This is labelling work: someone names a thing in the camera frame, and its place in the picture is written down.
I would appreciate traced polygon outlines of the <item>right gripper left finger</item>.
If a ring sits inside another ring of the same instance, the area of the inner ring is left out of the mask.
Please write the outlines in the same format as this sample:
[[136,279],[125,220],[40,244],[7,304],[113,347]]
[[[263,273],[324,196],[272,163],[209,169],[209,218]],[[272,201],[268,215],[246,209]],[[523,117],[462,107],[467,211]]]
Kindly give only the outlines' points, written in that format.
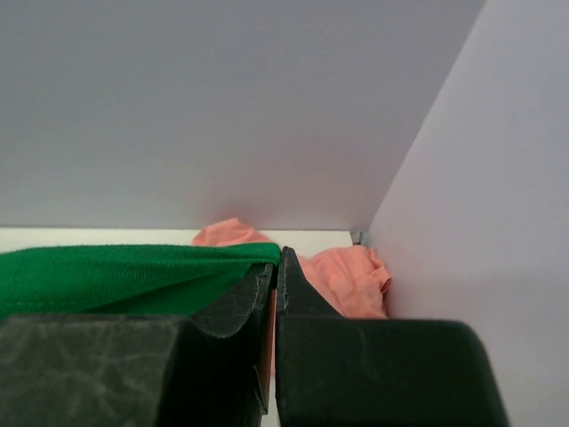
[[45,314],[1,323],[4,426],[258,426],[274,268],[190,316]]

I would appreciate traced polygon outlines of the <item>green t shirt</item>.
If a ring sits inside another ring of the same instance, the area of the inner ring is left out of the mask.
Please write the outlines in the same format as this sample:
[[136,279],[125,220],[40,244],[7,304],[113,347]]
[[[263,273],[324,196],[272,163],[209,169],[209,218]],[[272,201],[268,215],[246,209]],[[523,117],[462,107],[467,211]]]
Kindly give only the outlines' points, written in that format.
[[191,315],[280,253],[273,243],[21,249],[1,256],[1,315]]

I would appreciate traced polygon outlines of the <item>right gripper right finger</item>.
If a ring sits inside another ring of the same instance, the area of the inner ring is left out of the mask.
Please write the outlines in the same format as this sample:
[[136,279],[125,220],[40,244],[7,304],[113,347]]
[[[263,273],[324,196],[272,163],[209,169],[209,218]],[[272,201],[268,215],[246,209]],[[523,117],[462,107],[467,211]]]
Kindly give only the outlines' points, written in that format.
[[344,318],[290,247],[276,285],[276,406],[283,426],[505,426],[473,329],[441,319]]

